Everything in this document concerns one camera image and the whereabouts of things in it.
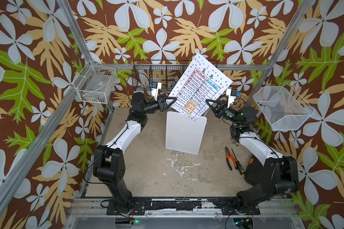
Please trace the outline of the dotted border table menu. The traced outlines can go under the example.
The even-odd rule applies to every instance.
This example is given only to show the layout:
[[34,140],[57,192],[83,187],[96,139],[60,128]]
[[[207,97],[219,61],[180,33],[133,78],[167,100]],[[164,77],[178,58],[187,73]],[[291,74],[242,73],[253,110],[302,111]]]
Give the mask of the dotted border table menu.
[[177,100],[171,108],[189,116],[202,116],[207,99],[217,100],[233,81],[215,65],[196,54],[169,94]]

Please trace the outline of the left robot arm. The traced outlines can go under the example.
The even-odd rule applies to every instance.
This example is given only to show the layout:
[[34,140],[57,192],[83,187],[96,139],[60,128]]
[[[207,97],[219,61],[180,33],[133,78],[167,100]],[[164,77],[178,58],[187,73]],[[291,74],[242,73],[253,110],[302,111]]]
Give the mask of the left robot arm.
[[162,96],[147,101],[143,93],[132,96],[126,124],[116,137],[106,145],[99,145],[94,152],[93,176],[106,185],[112,194],[112,205],[118,214],[127,214],[132,209],[132,193],[126,187],[124,153],[133,139],[144,129],[148,114],[164,112],[177,101],[176,97]]

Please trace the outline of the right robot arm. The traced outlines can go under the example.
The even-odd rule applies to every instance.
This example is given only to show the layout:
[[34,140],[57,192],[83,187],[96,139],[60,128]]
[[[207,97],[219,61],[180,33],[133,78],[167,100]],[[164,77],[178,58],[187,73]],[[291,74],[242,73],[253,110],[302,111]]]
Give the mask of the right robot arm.
[[232,122],[231,137],[247,148],[252,156],[244,179],[250,189],[236,195],[234,208],[240,214],[252,211],[259,203],[271,197],[295,193],[299,190],[297,162],[271,148],[254,132],[257,110],[246,106],[240,110],[227,107],[224,101],[206,99],[215,117]]

